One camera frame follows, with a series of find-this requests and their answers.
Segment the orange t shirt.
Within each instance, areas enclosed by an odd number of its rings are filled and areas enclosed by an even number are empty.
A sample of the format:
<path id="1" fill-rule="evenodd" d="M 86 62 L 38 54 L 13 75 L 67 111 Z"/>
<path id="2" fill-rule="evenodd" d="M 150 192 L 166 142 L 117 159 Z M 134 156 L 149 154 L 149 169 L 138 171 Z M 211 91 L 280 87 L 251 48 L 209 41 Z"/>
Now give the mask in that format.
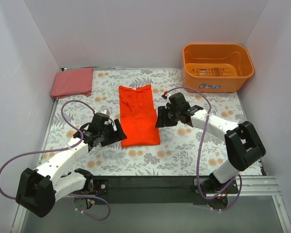
<path id="1" fill-rule="evenodd" d="M 135 89 L 119 86 L 120 123 L 127 136 L 122 147 L 155 146 L 161 143 L 155 127 L 157 112 L 154 108 L 151 85 Z"/>

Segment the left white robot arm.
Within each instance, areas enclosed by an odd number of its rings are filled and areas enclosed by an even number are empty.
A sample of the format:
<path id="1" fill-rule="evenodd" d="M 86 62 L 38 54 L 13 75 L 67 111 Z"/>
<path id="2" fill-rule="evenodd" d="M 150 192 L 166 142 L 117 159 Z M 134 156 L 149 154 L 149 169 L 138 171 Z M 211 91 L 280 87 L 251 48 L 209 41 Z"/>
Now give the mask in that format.
<path id="1" fill-rule="evenodd" d="M 67 150 L 55 154 L 35 169 L 27 168 L 20 176 L 16 202 L 36 214 L 46 216 L 56 201 L 73 195 L 96 194 L 94 176 L 78 168 L 67 170 L 92 148 L 108 146 L 126 139 L 119 119 L 112 120 L 103 113 L 96 113 L 91 122 L 82 125 L 67 144 Z"/>

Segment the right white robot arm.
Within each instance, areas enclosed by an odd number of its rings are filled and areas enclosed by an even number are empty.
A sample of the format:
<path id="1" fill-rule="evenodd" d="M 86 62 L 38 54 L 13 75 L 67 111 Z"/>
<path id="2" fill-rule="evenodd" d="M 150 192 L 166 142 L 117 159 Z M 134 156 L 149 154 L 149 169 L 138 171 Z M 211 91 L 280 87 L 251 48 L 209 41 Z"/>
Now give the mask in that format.
<path id="1" fill-rule="evenodd" d="M 182 93 L 175 93 L 170 97 L 163 95 L 163 98 L 167 99 L 167 104 L 158 107 L 156 128 L 176 126 L 181 122 L 203 129 L 225 142 L 227 160 L 201 183 L 202 188 L 211 189 L 215 193 L 223 192 L 233 177 L 266 154 L 251 122 L 237 123 L 213 116 L 201 106 L 191 106 Z"/>

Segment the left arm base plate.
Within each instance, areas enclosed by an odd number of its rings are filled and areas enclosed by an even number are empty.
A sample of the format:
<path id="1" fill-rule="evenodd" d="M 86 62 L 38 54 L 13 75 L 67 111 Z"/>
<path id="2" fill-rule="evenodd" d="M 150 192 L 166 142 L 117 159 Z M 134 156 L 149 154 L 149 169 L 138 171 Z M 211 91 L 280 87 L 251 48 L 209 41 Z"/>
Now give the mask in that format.
<path id="1" fill-rule="evenodd" d="M 96 179 L 92 181 L 90 193 L 92 195 L 98 194 L 107 195 L 109 189 L 109 181 L 107 179 Z"/>

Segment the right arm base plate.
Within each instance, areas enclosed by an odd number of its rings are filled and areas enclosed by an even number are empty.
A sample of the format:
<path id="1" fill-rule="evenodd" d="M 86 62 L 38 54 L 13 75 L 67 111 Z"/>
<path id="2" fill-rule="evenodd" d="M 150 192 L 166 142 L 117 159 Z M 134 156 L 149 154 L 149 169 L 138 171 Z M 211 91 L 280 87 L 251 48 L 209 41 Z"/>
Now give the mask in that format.
<path id="1" fill-rule="evenodd" d="M 200 184 L 200 188 L 202 193 L 205 194 L 216 194 L 218 193 L 221 189 L 223 189 L 223 187 L 227 184 L 213 184 L 211 183 L 208 179 L 202 179 L 201 180 L 201 184 Z M 190 186 L 190 189 L 195 192 L 196 194 L 199 194 L 199 190 L 197 188 L 197 179 L 194 179 L 193 185 Z M 229 194 L 237 194 L 238 193 L 238 187 L 236 184 L 236 181 L 233 181 L 224 191 L 224 193 L 226 193 L 226 191 L 228 191 Z"/>

